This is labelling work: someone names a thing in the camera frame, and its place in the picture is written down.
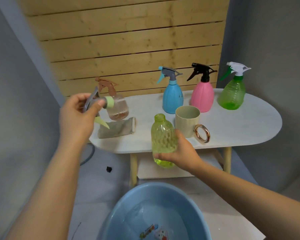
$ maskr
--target green spray bottle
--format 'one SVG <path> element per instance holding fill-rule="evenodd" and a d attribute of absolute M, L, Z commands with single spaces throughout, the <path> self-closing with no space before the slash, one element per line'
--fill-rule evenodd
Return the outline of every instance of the green spray bottle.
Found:
<path fill-rule="evenodd" d="M 224 90 L 219 95 L 217 102 L 222 108 L 236 110 L 243 104 L 244 95 L 246 94 L 243 73 L 251 68 L 236 62 L 228 62 L 227 65 L 229 66 L 228 71 L 220 81 L 233 72 L 235 72 L 235 76 L 233 77 L 233 80 L 225 86 Z"/>

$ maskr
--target beige cup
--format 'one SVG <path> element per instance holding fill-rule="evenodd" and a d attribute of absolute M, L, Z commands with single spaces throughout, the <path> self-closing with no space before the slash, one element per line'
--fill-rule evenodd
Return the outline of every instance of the beige cup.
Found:
<path fill-rule="evenodd" d="M 208 129 L 199 124 L 200 110 L 197 107 L 185 105 L 176 109 L 176 129 L 185 136 L 185 138 L 198 137 L 200 141 L 208 143 L 210 133 Z M 198 128 L 202 128 L 207 135 L 207 139 L 202 139 L 198 133 Z"/>

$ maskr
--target plastic basin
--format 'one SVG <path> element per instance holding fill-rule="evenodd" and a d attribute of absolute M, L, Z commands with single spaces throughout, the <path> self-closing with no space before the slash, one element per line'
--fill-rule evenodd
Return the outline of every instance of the plastic basin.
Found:
<path fill-rule="evenodd" d="M 146 183 L 126 193 L 103 229 L 103 240 L 212 240 L 198 206 L 182 190 Z"/>

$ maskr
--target white floor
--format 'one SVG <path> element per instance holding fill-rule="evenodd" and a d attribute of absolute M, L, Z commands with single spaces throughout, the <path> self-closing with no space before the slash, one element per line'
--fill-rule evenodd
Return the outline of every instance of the white floor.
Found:
<path fill-rule="evenodd" d="M 93 158 L 81 166 L 79 186 L 68 240 L 96 240 L 112 208 L 128 191 L 128 155 L 96 149 Z M 236 153 L 232 155 L 235 175 L 255 182 Z M 202 211 L 213 240 L 262 240 L 264 235 L 208 186 L 194 177 L 165 179 L 187 193 Z"/>

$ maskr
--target wooden slat wall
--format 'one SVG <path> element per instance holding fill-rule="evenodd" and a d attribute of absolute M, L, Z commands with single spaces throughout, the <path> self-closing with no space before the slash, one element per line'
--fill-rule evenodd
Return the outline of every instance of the wooden slat wall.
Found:
<path fill-rule="evenodd" d="M 229 0 L 19 0 L 64 96 L 92 92 L 102 76 L 124 96 L 161 93 L 159 66 L 218 69 Z M 215 86 L 217 73 L 210 82 Z"/>

